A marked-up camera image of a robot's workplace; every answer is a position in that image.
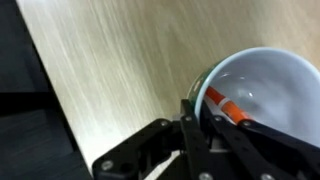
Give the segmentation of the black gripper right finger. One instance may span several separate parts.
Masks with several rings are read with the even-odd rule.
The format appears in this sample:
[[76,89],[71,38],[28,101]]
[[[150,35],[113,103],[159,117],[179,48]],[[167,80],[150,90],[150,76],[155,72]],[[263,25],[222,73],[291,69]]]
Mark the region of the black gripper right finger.
[[241,178],[320,180],[318,147],[251,119],[232,124],[215,114],[206,102],[202,103],[200,117],[206,133],[221,138],[237,160]]

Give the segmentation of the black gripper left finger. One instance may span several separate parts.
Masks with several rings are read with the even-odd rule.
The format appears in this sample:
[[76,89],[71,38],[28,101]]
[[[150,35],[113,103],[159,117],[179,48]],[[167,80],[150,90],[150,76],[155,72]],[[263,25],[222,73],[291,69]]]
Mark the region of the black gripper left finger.
[[174,151],[178,155],[157,180],[199,180],[211,174],[210,155],[191,103],[181,101],[179,120],[156,119],[97,158],[92,165],[94,180],[144,180]]

